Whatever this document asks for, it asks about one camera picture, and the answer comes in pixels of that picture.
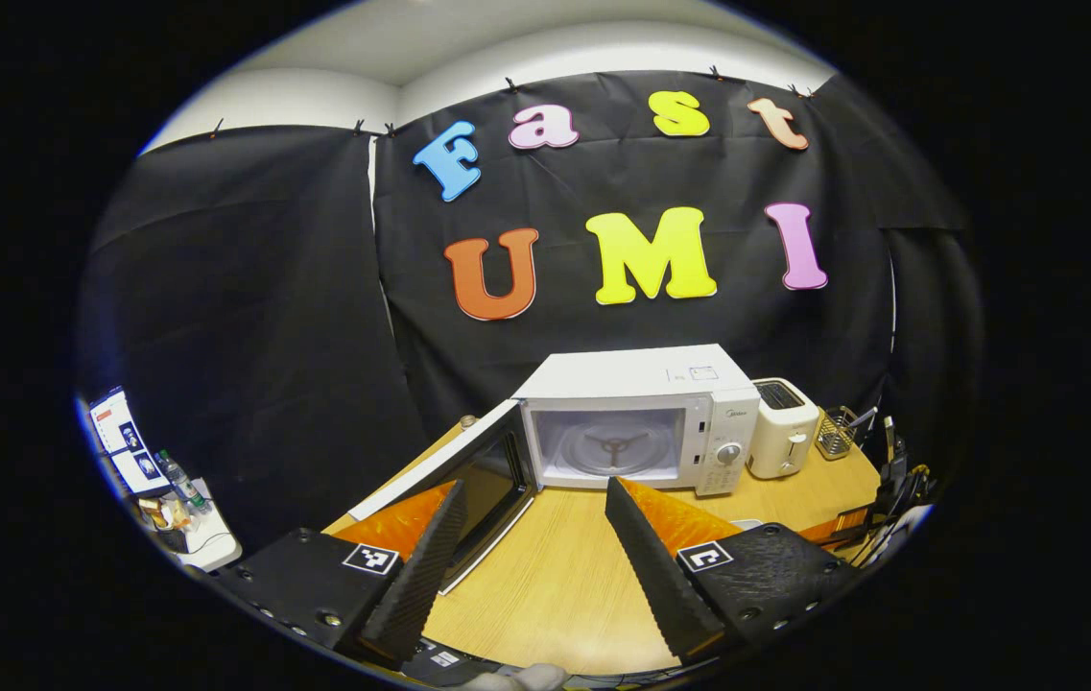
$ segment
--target plastic bottle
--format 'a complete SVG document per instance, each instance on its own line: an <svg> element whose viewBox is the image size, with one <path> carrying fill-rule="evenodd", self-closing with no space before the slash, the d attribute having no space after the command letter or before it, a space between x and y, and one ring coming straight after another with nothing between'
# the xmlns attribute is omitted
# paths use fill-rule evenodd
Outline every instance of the plastic bottle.
<svg viewBox="0 0 1091 691"><path fill-rule="evenodd" d="M160 466L160 472L165 476L165 479L170 481L173 487L173 493L178 495L178 498L182 500L182 503L191 508L191 511L197 512L200 515L208 514L212 512L212 503L200 495L200 490L195 489L194 485L191 485L191 480L187 477L187 474L182 472L182 468L178 464L173 463L173 458L169 457L169 452L164 449L155 455Z"/></svg>

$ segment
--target letter f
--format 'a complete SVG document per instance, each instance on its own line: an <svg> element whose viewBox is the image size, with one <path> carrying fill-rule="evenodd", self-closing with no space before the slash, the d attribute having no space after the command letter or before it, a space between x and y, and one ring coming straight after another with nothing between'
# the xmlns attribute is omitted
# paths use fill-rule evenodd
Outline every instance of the letter f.
<svg viewBox="0 0 1091 691"><path fill-rule="evenodd" d="M442 132L434 141L427 144L412 157L413 165L423 165L443 184L443 201L456 200L460 193L471 187L481 176L481 170L471 167L466 169L460 162L476 162L476 146L467 139L458 139L472 134L476 128L467 121L458 121ZM453 148L447 143L455 140Z"/></svg>

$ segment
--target black fabric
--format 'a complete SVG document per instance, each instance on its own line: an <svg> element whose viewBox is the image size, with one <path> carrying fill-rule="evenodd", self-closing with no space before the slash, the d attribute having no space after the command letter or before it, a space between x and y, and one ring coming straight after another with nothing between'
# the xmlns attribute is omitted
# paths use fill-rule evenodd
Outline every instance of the black fabric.
<svg viewBox="0 0 1091 691"><path fill-rule="evenodd" d="M466 413L481 415L553 352L716 342L748 377L782 377L820 406L858 410L879 401L892 367L904 378L923 367L891 359L891 252L880 228L966 223L884 115L832 82L816 97L801 98L709 75L572 75L472 98L381 139L379 270L427 432L443 432ZM654 92L694 95L710 131L666 136L651 122ZM808 148L796 152L769 134L747 108L759 97L790 110ZM544 104L571 109L578 143L529 152L506 143L512 116ZM479 167L481 178L445 203L440 183L412 157L456 121L476 126L467 139L479 156L466 165ZM825 288L782 284L783 246L764 213L781 202L808 206L817 263L829 276ZM704 213L704 253L717 294L675 300L662 288L649 300L628 279L638 291L633 302L599 306L594 294L601 287L601 254L585 223L620 211L651 239L660 214L673 206ZM489 293L502 295L511 288L511 271L497 237L518 227L540 233L536 301L511 320L469 318L458 310L444 249L470 237L489 241L484 279ZM925 263L909 278L963 267L919 261ZM922 312L932 300L947 300L919 284L909 290L910 306ZM918 350L927 350L943 333L926 333L922 323L908 324L908 333ZM919 417L934 417L930 391L912 390L903 403Z"/></svg>
<svg viewBox="0 0 1091 691"><path fill-rule="evenodd" d="M896 345L880 416L896 420L910 458L935 468L945 486L975 452L972 419L983 367L983 301L969 258L968 216L938 171L847 78L823 84L814 104L824 126L842 132L838 146L862 171L858 180L895 271ZM882 425L865 446L886 449Z"/></svg>
<svg viewBox="0 0 1091 691"><path fill-rule="evenodd" d="M247 553L329 524L427 446L379 288L369 144L267 127L156 148L92 246L81 388L123 385Z"/></svg>

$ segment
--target wooden table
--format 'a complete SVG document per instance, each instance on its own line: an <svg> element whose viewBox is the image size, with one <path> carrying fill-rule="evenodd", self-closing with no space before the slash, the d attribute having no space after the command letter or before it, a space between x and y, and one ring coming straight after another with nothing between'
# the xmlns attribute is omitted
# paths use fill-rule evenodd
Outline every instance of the wooden table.
<svg viewBox="0 0 1091 691"><path fill-rule="evenodd" d="M458 432L456 425L400 473ZM743 467L732 495L668 493L727 521L776 521L801 531L873 502L878 482L877 469L860 450L827 461L811 449L802 472L792 476L756 480ZM501 664L556 664L571 674L627 674L680 664L660 638L603 509L602 489L539 491L478 568L435 598L422 634ZM352 522L347 514L324 533Z"/></svg>

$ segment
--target microwave door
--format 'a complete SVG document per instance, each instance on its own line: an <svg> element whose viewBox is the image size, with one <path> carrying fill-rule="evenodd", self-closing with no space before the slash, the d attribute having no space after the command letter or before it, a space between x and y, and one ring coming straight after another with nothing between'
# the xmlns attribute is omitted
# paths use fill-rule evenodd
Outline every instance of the microwave door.
<svg viewBox="0 0 1091 691"><path fill-rule="evenodd" d="M537 493L518 401L500 403L349 514L361 521L397 500L451 480L465 481L467 516L445 570L444 594L492 550Z"/></svg>

